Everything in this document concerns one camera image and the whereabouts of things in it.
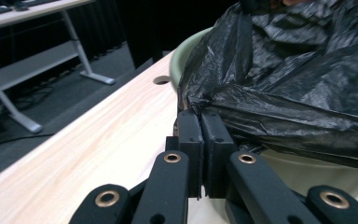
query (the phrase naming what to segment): green bowl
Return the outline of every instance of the green bowl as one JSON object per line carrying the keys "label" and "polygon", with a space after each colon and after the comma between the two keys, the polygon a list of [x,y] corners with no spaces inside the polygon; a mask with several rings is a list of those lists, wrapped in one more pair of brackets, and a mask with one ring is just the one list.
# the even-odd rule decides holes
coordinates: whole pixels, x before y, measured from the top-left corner
{"label": "green bowl", "polygon": [[170,61],[170,77],[171,83],[175,91],[177,91],[180,77],[182,76],[186,62],[188,57],[190,56],[191,51],[194,47],[196,47],[201,41],[202,37],[205,36],[208,32],[210,32],[212,28],[205,29],[200,31],[188,39],[186,39],[183,43],[181,43],[176,50],[173,52]]}
{"label": "green bowl", "polygon": [[[208,28],[192,35],[173,53],[170,61],[170,76],[175,90],[177,90],[191,51],[211,30],[212,28]],[[283,182],[298,193],[306,195],[310,187],[329,185],[343,189],[354,197],[358,196],[358,169],[277,153],[273,150],[267,150],[261,156]]]}

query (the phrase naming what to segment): table hole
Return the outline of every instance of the table hole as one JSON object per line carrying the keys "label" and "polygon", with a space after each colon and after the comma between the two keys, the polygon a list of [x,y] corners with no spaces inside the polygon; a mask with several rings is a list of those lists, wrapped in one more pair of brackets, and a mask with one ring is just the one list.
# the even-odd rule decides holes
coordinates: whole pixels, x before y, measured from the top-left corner
{"label": "table hole", "polygon": [[171,81],[171,78],[170,77],[167,77],[167,76],[161,76],[161,77],[156,77],[154,80],[153,80],[153,83],[156,84],[156,85],[164,85],[164,84],[167,84]]}

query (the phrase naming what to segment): metal frame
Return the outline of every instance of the metal frame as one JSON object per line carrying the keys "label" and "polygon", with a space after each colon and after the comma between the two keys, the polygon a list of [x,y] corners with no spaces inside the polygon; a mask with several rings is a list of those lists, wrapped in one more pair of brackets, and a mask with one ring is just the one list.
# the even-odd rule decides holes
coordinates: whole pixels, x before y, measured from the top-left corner
{"label": "metal frame", "polygon": [[[30,77],[36,76],[44,71],[47,71],[48,69],[60,64],[64,63],[74,57],[78,57],[81,61],[81,63],[84,66],[85,71],[82,71],[80,74],[84,77],[92,78],[94,80],[100,81],[102,83],[113,85],[115,83],[115,80],[111,77],[104,77],[98,74],[95,74],[91,70],[91,66],[89,63],[89,60],[87,59],[86,53],[83,50],[83,47],[77,37],[75,28],[68,16],[68,13],[66,10],[63,10],[61,12],[63,21],[65,23],[65,26],[69,32],[69,35],[71,36],[71,42],[73,44],[73,47],[68,49],[65,44],[59,45],[53,49],[46,50],[44,52],[41,52],[35,56],[32,56],[28,59],[22,60],[17,63],[13,63],[7,67],[4,67],[0,69],[0,101],[2,102],[3,106],[8,109],[10,112],[10,116],[16,120],[21,126],[23,126],[25,129],[27,129],[31,133],[38,133],[42,131],[42,126],[38,124],[37,122],[33,121],[32,119],[26,117],[24,114],[22,114],[16,106],[13,105],[13,103],[10,101],[10,99],[5,94],[4,90],[11,88],[25,80],[27,80]],[[52,59],[54,59],[54,56],[52,56],[54,53],[57,54],[61,49],[65,49],[65,55],[67,56],[61,56],[60,59],[55,60],[51,62]],[[34,62],[42,63],[39,68],[35,69],[34,71],[25,71],[28,66],[32,66]],[[18,74],[16,77],[11,78],[5,78],[5,74],[9,72],[10,70],[18,70],[20,74]]]}

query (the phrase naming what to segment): table leg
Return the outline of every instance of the table leg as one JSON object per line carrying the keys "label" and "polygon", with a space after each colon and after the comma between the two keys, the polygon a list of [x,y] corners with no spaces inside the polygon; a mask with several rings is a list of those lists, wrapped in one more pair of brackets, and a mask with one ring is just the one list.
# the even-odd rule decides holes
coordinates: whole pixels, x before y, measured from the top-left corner
{"label": "table leg", "polygon": [[42,131],[42,126],[33,120],[29,119],[25,115],[23,115],[17,108],[14,106],[5,93],[0,89],[0,100],[2,104],[8,109],[10,112],[10,116],[16,120],[20,125],[26,128],[31,133],[38,133]]}
{"label": "table leg", "polygon": [[80,74],[84,77],[89,77],[94,80],[101,81],[105,84],[113,85],[115,83],[115,80],[113,78],[104,77],[104,76],[101,76],[101,75],[98,75],[98,74],[95,74],[92,72],[89,60],[87,59],[86,53],[83,50],[83,47],[80,43],[79,38],[77,37],[74,25],[72,24],[68,13],[66,12],[66,10],[64,10],[61,12],[61,14],[62,14],[63,20],[65,21],[65,25],[66,25],[66,28],[68,29],[69,35],[72,38],[72,42],[74,43],[74,46],[75,46],[76,52],[79,56],[79,59],[82,62],[84,69],[85,69],[85,71],[81,72]]}

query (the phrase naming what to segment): plastic wrinkle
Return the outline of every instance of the plastic wrinkle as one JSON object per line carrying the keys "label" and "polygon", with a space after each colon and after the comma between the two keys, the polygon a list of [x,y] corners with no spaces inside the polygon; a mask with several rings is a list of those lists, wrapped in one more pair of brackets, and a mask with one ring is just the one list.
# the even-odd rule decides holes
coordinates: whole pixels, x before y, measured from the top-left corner
{"label": "plastic wrinkle", "polygon": [[193,49],[179,110],[215,111],[246,150],[358,168],[358,0],[253,7],[233,5]]}

